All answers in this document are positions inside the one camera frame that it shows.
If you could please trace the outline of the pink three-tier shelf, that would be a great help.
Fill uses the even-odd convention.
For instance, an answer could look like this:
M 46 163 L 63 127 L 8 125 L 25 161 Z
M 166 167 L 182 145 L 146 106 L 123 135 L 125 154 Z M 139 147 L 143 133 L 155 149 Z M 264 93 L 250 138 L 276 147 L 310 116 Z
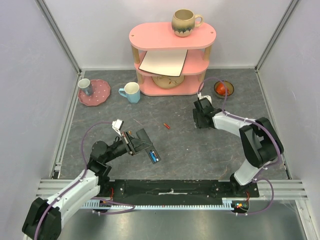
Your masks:
M 208 23 L 187 37 L 175 35 L 169 22 L 135 26 L 129 40 L 141 93 L 153 97 L 196 94 L 215 39 L 216 31 Z

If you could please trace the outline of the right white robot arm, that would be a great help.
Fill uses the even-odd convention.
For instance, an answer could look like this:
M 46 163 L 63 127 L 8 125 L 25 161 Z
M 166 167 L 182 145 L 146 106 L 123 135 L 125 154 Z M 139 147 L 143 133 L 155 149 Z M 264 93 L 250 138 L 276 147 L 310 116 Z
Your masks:
M 229 191 L 233 196 L 242 196 L 262 169 L 275 160 L 281 160 L 284 147 L 267 118 L 250 119 L 233 115 L 214 108 L 211 98 L 200 94 L 194 106 L 192 114 L 196 128 L 226 131 L 241 140 L 245 160 L 230 176 Z

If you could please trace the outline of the black remote control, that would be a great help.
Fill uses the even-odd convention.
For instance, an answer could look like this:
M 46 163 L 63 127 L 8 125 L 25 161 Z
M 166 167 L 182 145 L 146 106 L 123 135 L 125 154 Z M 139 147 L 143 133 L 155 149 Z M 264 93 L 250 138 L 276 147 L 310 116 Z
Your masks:
M 161 160 L 161 157 L 158 154 L 153 142 L 149 138 L 145 129 L 142 128 L 142 129 L 138 130 L 136 132 L 136 135 L 137 135 L 138 139 L 140 139 L 141 141 L 144 141 L 144 143 L 147 144 L 147 147 L 145 147 L 144 150 L 147 153 L 147 155 L 149 156 L 152 163 L 153 164 L 158 163 Z

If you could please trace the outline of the grey dotted mug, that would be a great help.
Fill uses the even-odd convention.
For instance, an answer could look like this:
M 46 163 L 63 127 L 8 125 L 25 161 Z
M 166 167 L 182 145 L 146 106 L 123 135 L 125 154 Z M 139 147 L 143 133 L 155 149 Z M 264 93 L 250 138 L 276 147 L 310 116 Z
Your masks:
M 79 89 L 84 92 L 87 96 L 91 96 L 93 94 L 93 88 L 91 81 L 88 78 L 83 78 L 77 83 Z

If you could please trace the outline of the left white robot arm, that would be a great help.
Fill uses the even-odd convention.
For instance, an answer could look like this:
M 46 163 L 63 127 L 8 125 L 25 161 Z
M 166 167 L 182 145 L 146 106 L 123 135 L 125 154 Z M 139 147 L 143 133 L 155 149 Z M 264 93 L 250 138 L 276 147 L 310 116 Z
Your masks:
M 80 175 L 56 194 L 46 199 L 38 197 L 32 202 L 22 232 L 32 240 L 58 239 L 65 223 L 87 201 L 109 193 L 108 174 L 112 168 L 108 162 L 125 154 L 133 156 L 145 151 L 153 164 L 158 163 L 161 158 L 146 131 L 141 129 L 136 134 L 133 137 L 122 132 L 111 145 L 95 142 Z

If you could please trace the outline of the orange cup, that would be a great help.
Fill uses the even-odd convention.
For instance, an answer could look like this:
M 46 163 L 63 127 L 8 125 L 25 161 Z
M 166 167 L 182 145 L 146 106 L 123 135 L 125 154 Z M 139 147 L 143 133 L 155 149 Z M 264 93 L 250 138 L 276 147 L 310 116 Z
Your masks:
M 221 96 L 228 96 L 230 94 L 230 91 L 223 83 L 219 83 L 215 89 L 216 93 Z

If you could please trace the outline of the aluminium frame front rail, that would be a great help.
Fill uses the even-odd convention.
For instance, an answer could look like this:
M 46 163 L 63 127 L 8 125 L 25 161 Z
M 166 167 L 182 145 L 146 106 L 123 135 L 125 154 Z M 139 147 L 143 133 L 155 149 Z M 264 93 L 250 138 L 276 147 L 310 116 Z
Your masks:
M 41 179 L 35 196 L 41 198 L 50 197 L 66 187 L 72 181 L 72 179 Z M 301 180 L 285 179 L 270 180 L 270 182 L 274 191 L 273 199 L 276 201 L 308 199 Z M 256 201 L 266 201 L 271 199 L 271 187 L 265 180 L 259 181 L 257 183 L 257 188 L 259 191 L 259 197 L 251 197 L 251 199 Z

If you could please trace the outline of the patterned small bowl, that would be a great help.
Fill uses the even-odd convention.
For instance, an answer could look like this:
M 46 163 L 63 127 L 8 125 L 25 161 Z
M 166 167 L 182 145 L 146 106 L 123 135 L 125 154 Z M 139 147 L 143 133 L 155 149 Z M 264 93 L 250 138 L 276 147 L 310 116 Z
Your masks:
M 228 81 L 223 81 L 223 84 L 225 85 L 225 87 L 229 89 L 230 94 L 229 94 L 229 95 L 225 95 L 225 96 L 217 94 L 217 92 L 216 92 L 216 87 L 217 87 L 217 85 L 218 85 L 219 83 L 222 83 L 222 82 L 217 81 L 217 82 L 214 84 L 214 93 L 215 93 L 215 95 L 216 95 L 218 98 L 224 99 L 225 96 L 229 97 L 229 96 L 231 96 L 231 95 L 234 93 L 234 90 L 235 90 L 235 89 L 234 89 L 234 86 L 233 86 L 230 82 L 228 82 Z

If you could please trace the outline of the white square plate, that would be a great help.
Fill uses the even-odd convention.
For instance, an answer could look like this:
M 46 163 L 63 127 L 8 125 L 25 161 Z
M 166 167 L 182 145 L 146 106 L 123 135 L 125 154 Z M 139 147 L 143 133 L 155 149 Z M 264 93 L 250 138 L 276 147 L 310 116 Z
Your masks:
M 139 70 L 151 74 L 179 77 L 182 73 L 188 50 L 149 50 L 145 53 Z

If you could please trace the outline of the beige ceramic mug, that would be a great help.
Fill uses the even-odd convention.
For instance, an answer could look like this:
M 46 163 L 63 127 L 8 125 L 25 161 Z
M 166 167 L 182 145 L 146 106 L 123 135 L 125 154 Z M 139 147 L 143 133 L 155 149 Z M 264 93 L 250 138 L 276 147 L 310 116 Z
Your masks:
M 194 28 L 201 26 L 203 22 L 202 15 L 194 14 L 189 9 L 179 9 L 173 14 L 171 28 L 178 37 L 187 37 Z

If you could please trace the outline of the beige painted bowl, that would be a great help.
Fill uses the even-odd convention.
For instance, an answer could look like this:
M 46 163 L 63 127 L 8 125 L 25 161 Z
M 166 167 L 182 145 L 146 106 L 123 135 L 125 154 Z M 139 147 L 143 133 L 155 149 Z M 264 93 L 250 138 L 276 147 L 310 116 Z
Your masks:
M 180 85 L 185 77 L 181 76 L 165 76 L 165 75 L 157 75 L 151 77 L 153 82 L 162 89 L 172 89 Z

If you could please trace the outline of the pink dotted plate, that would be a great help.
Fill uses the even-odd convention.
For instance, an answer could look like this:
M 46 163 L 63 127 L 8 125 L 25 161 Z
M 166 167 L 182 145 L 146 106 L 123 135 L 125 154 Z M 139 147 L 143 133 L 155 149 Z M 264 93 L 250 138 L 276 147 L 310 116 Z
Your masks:
M 78 100 L 85 106 L 95 107 L 104 103 L 111 94 L 110 85 L 102 79 L 92 79 L 92 95 L 86 95 L 81 89 L 78 91 Z

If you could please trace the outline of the blue AAA battery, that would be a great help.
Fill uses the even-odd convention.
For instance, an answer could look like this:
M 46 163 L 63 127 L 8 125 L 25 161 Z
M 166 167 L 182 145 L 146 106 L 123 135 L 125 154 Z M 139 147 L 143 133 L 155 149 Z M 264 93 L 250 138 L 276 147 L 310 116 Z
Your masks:
M 150 151 L 150 152 L 149 152 L 149 155 L 150 155 L 150 157 L 151 157 L 151 159 L 152 159 L 153 162 L 156 162 L 156 161 L 157 161 L 157 159 L 156 159 L 153 151 Z

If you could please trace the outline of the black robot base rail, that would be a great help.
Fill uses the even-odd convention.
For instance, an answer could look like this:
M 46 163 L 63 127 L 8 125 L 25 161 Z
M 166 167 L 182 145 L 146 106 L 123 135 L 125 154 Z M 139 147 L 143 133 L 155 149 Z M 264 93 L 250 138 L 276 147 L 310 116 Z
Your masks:
M 115 202 L 131 205 L 200 205 L 220 204 L 223 198 L 258 198 L 260 194 L 256 183 L 236 188 L 230 181 L 213 179 L 116 179 L 106 183 L 98 196 L 113 196 Z

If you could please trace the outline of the light blue mug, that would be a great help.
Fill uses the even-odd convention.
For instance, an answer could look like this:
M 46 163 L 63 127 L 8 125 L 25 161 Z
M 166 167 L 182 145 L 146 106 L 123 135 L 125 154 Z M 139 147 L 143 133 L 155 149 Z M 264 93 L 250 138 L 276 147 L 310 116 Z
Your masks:
M 118 93 L 127 98 L 131 104 L 137 104 L 140 101 L 140 85 L 137 82 L 128 82 L 124 88 L 120 88 Z

